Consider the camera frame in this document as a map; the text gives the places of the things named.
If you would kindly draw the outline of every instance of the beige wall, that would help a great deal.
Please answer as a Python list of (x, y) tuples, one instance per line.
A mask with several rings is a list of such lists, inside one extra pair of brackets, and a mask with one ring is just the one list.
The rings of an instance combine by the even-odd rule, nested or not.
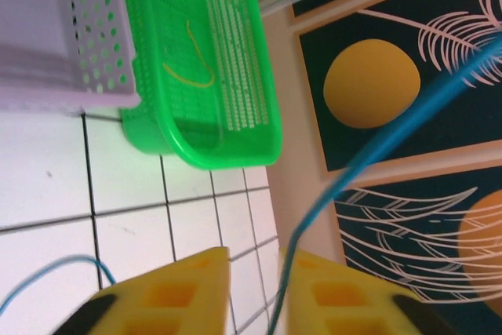
[[(293, 229), (335, 177), (335, 174), (326, 172), (322, 160), (320, 138), (296, 34), (378, 1), (381, 0), (338, 1), (296, 21), (293, 21), (289, 9), (264, 19), (284, 134), (282, 155), (278, 162), (267, 170), (282, 246), (287, 245)], [(492, 159), (502, 159), (502, 148), (499, 144), (486, 146), (486, 152), (492, 155)], [(439, 153), (429, 156), (419, 165), (411, 158), (374, 166), (363, 174), (358, 182), (370, 184), (382, 180), (401, 180), (403, 177), (427, 176), (439, 170), (458, 171), (469, 169), (472, 163), (489, 165), (486, 155), (468, 148), (447, 155)], [(300, 241), (300, 247), (322, 257), (344, 262), (334, 206), (319, 216)]]

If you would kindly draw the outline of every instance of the white plastic basket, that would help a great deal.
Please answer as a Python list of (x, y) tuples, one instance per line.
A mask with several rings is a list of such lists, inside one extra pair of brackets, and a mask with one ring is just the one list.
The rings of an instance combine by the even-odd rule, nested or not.
[(133, 107), (124, 0), (0, 0), (0, 108)]

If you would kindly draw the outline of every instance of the dark green painting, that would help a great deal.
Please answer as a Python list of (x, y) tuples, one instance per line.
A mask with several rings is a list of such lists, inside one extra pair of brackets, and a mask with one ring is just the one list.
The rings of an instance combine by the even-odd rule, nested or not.
[[(396, 56), (400, 59), (395, 62), (416, 67), (420, 76), (419, 96), (441, 73), (454, 73), (463, 62), (498, 36), (502, 20), (501, 4), (500, 0), (387, 0), (301, 35), (300, 42), (328, 171), (345, 167), (380, 129), (364, 124), (348, 126), (352, 114), (338, 115), (333, 108), (340, 104), (336, 101), (327, 104), (325, 83), (328, 82), (330, 68), (329, 75), (338, 80), (347, 75), (357, 78), (362, 74), (371, 78), (371, 70), (374, 69), (376, 74), (370, 84), (377, 82), (384, 91), (388, 90), (386, 82), (395, 81), (402, 69), (400, 64), (403, 64), (396, 63), (387, 71), (382, 71), (381, 67), (370, 67), (372, 56), (378, 62), (388, 54), (386, 49), (368, 49), (363, 54), (359, 53), (359, 59), (352, 59), (350, 64), (344, 61), (344, 74), (336, 76), (336, 70), (340, 71), (336, 67), (336, 60), (348, 55), (342, 52), (360, 46), (358, 44), (361, 42), (371, 45), (368, 41), (372, 40), (380, 41), (382, 46), (392, 46), (392, 51), (398, 51)], [(464, 83), (469, 86), (468, 91), (422, 126), (388, 159), (502, 139), (501, 61), (498, 56), (493, 57), (482, 75)], [(398, 87), (385, 98), (375, 98), (373, 101), (370, 98), (367, 108), (378, 104), (384, 109), (386, 106), (395, 106), (402, 89), (410, 86), (415, 76), (409, 75), (400, 80)], [(358, 82), (355, 82), (351, 87), (357, 98), (367, 95), (362, 83), (358, 86)], [(340, 80), (331, 84), (338, 88), (344, 83)], [(365, 106), (353, 106), (349, 110), (357, 116), (365, 114), (367, 109)]]
[(502, 335), (502, 168), (345, 191), (347, 265), (411, 289), (459, 335)]

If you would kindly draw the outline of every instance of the tile grout line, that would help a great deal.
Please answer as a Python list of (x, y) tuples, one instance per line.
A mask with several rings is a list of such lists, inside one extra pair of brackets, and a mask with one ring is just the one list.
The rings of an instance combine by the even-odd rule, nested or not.
[(62, 219), (55, 219), (55, 220), (44, 220), (40, 221), (37, 223), (26, 223), (22, 225), (14, 225), (12, 227), (7, 227), (7, 228), (0, 228), (0, 234), (1, 233), (12, 233), (15, 231), (27, 231), (32, 228), (43, 228), (43, 227), (49, 227), (52, 225), (60, 225), (60, 224), (66, 224), (66, 223), (71, 223), (75, 221), (80, 221), (80, 220), (90, 220), (91, 215), (78, 215), (75, 217), (64, 217)]
[(111, 116), (108, 116), (108, 115), (85, 114), (85, 117), (88, 118), (88, 119), (95, 119), (95, 120), (98, 120), (98, 121), (107, 121), (107, 122), (122, 123), (122, 120), (120, 118), (114, 118), (114, 117), (111, 117)]
[[(269, 187), (260, 187), (260, 188), (251, 188), (247, 192), (253, 192), (253, 191), (261, 191), (261, 190), (267, 190)], [(114, 216), (114, 215), (119, 215), (122, 213), (131, 213), (135, 211), (142, 211), (146, 209), (152, 209), (155, 207), (160, 207), (160, 206), (168, 206), (168, 205), (177, 205), (177, 204), (185, 204), (189, 202), (197, 202), (199, 200), (206, 200), (206, 199), (211, 199), (211, 198), (224, 198), (230, 195), (239, 195), (239, 194), (245, 194), (245, 190), (241, 191), (232, 191), (232, 192), (226, 192), (223, 194), (218, 194), (218, 195), (206, 195), (206, 196), (200, 196), (197, 198), (187, 198), (187, 199), (181, 199), (181, 200), (176, 200), (172, 202), (159, 202), (159, 203), (151, 203), (147, 204), (144, 206), (135, 206), (135, 207), (129, 207), (129, 208), (121, 208), (121, 209), (109, 209), (105, 210), (99, 213), (95, 213), (94, 216), (95, 218), (101, 218), (101, 217), (107, 217), (107, 216)], [(4, 227), (0, 228), (0, 234), (1, 233), (9, 233), (9, 232), (15, 232), (15, 231), (24, 231), (32, 228), (37, 228), (37, 227), (45, 227), (45, 226), (51, 226), (51, 225), (58, 225), (58, 224), (66, 224), (70, 223), (72, 221), (79, 221), (79, 220), (85, 220), (85, 219), (90, 219), (90, 215), (77, 215), (74, 217), (63, 217), (59, 219), (48, 219), (48, 220), (41, 220), (37, 221), (34, 223), (24, 223), (20, 225), (13, 225), (9, 227)]]
[(249, 249), (246, 249), (246, 250), (234, 255), (232, 258), (230, 258), (230, 261), (235, 262), (236, 260), (239, 260), (239, 259), (245, 257), (246, 255), (252, 253), (254, 250), (258, 251), (260, 248), (268, 245), (269, 243), (272, 243), (276, 239), (278, 239), (277, 235), (275, 235), (274, 237), (270, 237), (269, 239), (266, 239), (265, 241), (260, 242), (257, 246), (250, 247)]
[(169, 208), (169, 198), (167, 195), (166, 172), (164, 171), (164, 160), (161, 155), (159, 155), (159, 160), (160, 160), (160, 170), (162, 171), (162, 186), (164, 187), (164, 196), (166, 198), (167, 223), (169, 224), (169, 237), (171, 238), (171, 250), (173, 251), (173, 260), (176, 262), (176, 248), (174, 247), (173, 223), (171, 222), (171, 210)]
[(269, 301), (265, 303), (265, 306), (259, 308), (253, 315), (251, 315), (251, 318), (248, 319), (242, 326), (239, 327), (237, 333), (235, 335), (239, 335), (243, 331), (245, 331), (251, 323), (256, 321), (258, 317), (264, 312), (268, 311), (267, 309), (275, 302), (275, 297), (271, 298)]
[[(256, 243), (256, 232), (254, 231), (253, 213), (251, 211), (251, 201), (249, 200), (248, 183), (246, 180), (246, 172), (244, 171), (244, 168), (242, 168), (242, 175), (244, 177), (244, 187), (246, 188), (246, 198), (248, 201), (249, 219), (251, 220), (251, 228), (253, 229), (254, 246), (256, 247), (256, 261), (258, 262), (258, 271), (260, 273), (261, 292), (264, 297), (264, 302), (265, 302), (265, 304), (267, 304), (267, 294), (265, 293), (264, 274), (261, 271), (260, 254), (258, 254), (258, 244)], [(270, 325), (270, 316), (268, 315), (268, 311), (267, 311), (267, 321), (268, 321), (268, 324)]]
[[(85, 115), (82, 115), (82, 130), (84, 133), (84, 148), (85, 148), (85, 165), (87, 167), (87, 181), (89, 184), (89, 201), (91, 209), (91, 223), (93, 226), (93, 238), (94, 238), (94, 253), (96, 254), (96, 259), (101, 262), (100, 259), (100, 245), (97, 235), (97, 224), (96, 224), (96, 208), (94, 207), (94, 190), (93, 190), (93, 176), (91, 172), (91, 155), (89, 149), (89, 138), (87, 135), (87, 122)], [(97, 273), (97, 285), (100, 290), (103, 289), (103, 279), (101, 278), (101, 271), (98, 266), (96, 266)]]
[(152, 204), (146, 204), (144, 206), (138, 206), (138, 207), (130, 207), (130, 208), (124, 208), (124, 209), (110, 209), (108, 211), (103, 211), (101, 213), (97, 213), (96, 217), (108, 217), (108, 216), (114, 216), (114, 215), (122, 215), (123, 213), (131, 213), (131, 212), (140, 212), (144, 211), (146, 209), (153, 209), (157, 207), (162, 207), (166, 206), (166, 202), (159, 202), (159, 203), (152, 203)]
[[(221, 234), (221, 225), (220, 225), (220, 214), (218, 213), (218, 205), (216, 203), (216, 194), (214, 192), (214, 181), (213, 181), (213, 172), (209, 171), (209, 179), (211, 180), (211, 190), (213, 191), (213, 202), (214, 202), (214, 212), (216, 213), (216, 224), (218, 226), (218, 234), (220, 236), (220, 245), (223, 246), (223, 235)], [(231, 316), (232, 316), (232, 325), (234, 327), (234, 333), (237, 332), (237, 326), (235, 324), (235, 315), (234, 315), (234, 304), (232, 302), (232, 295), (229, 295), (230, 297), (228, 300), (230, 301), (230, 311), (231, 311)]]

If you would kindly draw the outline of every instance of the green plastic basket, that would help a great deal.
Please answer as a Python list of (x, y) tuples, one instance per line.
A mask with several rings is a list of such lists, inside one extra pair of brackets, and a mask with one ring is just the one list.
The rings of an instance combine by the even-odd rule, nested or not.
[(139, 150), (203, 169), (270, 165), (282, 128), (257, 0), (126, 0), (140, 106), (121, 110)]

